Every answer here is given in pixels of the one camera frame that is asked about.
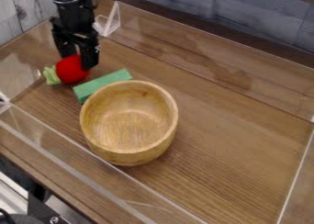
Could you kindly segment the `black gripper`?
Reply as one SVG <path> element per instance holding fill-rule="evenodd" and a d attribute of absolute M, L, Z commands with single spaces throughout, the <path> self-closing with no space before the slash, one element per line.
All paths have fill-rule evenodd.
<path fill-rule="evenodd" d="M 57 17 L 50 18 L 51 38 L 62 58 L 74 55 L 80 47 L 81 66 L 85 71 L 97 65 L 98 43 L 93 29 L 97 4 L 93 0 L 54 0 Z"/>

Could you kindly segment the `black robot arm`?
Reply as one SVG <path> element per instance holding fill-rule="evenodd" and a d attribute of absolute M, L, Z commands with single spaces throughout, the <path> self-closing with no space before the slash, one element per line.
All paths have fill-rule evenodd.
<path fill-rule="evenodd" d="M 97 31 L 93 28 L 97 0 L 53 0 L 57 16 L 50 17 L 51 38 L 62 58 L 80 56 L 84 71 L 98 62 Z"/>

